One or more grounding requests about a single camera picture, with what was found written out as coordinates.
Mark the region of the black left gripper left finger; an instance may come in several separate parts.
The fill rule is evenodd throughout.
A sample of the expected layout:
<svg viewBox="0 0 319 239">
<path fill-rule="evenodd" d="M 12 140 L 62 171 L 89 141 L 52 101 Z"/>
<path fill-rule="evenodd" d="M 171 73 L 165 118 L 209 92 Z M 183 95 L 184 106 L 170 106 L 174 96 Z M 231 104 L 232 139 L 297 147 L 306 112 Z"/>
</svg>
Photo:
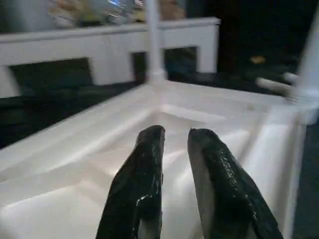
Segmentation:
<svg viewBox="0 0 319 239">
<path fill-rule="evenodd" d="M 159 239 L 165 129 L 142 130 L 116 173 L 96 233 L 98 239 Z"/>
</svg>

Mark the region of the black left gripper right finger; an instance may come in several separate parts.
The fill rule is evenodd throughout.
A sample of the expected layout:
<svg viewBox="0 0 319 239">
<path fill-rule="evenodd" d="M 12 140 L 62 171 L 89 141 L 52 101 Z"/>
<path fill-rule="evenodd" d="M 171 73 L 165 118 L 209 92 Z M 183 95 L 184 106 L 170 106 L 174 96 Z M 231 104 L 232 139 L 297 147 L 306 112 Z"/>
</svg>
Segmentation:
<svg viewBox="0 0 319 239">
<path fill-rule="evenodd" d="M 212 130 L 192 128 L 187 151 L 206 239 L 281 239 L 277 220 L 251 176 Z"/>
</svg>

